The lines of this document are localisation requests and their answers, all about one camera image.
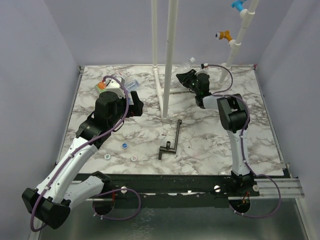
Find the clear plastic bottle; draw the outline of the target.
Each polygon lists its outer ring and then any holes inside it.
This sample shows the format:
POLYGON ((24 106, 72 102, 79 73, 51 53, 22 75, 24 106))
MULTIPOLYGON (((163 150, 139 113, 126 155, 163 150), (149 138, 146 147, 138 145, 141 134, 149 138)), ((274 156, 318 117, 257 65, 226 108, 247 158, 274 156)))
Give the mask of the clear plastic bottle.
POLYGON ((175 69, 171 74, 171 83, 173 85, 176 85, 179 83, 179 80, 177 78, 177 74, 184 74, 189 72, 192 69, 193 62, 189 60, 188 62, 185 62, 181 64, 177 69, 175 69))

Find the purple label plastic bottle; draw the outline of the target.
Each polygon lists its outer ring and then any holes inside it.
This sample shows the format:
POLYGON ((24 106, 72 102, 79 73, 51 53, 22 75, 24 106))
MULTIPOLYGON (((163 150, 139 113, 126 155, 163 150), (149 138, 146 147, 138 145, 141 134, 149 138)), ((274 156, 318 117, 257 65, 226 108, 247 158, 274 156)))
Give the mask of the purple label plastic bottle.
POLYGON ((131 92, 131 91, 136 91, 140 87, 140 84, 136 79, 134 79, 126 82, 124 86, 128 92, 131 92))

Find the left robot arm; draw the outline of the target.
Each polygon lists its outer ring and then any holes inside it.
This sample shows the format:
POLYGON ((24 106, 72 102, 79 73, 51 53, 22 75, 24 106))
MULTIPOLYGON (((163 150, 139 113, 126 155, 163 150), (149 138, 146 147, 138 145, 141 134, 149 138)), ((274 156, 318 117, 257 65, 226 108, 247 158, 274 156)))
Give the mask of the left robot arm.
POLYGON ((30 229, 33 232, 40 231, 34 227, 35 219, 42 221, 44 226, 57 229, 66 221, 71 210, 82 202, 117 192, 111 178, 100 171, 92 173, 77 185, 71 184, 83 165, 125 118, 142 115, 143 106, 136 91, 126 93, 125 97, 119 97, 112 91, 99 95, 94 111, 79 126, 63 158, 36 188, 27 188, 22 194, 22 200, 31 214, 30 229))

